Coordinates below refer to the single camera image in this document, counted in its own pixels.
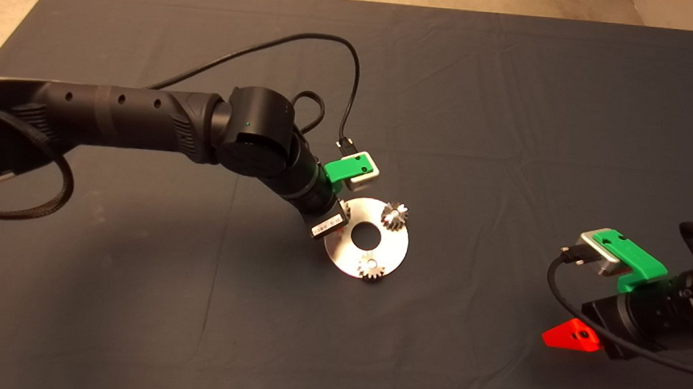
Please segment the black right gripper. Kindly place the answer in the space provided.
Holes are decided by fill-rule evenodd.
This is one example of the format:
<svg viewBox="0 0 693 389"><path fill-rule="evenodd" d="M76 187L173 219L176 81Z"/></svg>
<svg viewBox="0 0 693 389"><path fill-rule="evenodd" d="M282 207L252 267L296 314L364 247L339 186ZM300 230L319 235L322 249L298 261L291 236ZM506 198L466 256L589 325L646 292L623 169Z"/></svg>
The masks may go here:
<svg viewBox="0 0 693 389"><path fill-rule="evenodd" d="M583 303L582 314L617 337L653 353L693 350L691 274L667 277L628 293ZM550 348L593 353L600 338L582 320L571 319L542 333Z"/></svg>

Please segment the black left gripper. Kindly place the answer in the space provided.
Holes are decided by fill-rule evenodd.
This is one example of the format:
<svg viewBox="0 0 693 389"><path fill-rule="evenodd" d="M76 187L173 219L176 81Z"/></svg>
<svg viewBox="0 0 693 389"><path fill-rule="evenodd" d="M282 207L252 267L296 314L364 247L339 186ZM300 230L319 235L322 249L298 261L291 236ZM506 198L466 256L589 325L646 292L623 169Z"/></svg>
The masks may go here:
<svg viewBox="0 0 693 389"><path fill-rule="evenodd" d="M314 240L322 239L348 224L348 214L328 180L317 179L294 198L294 205Z"/></svg>

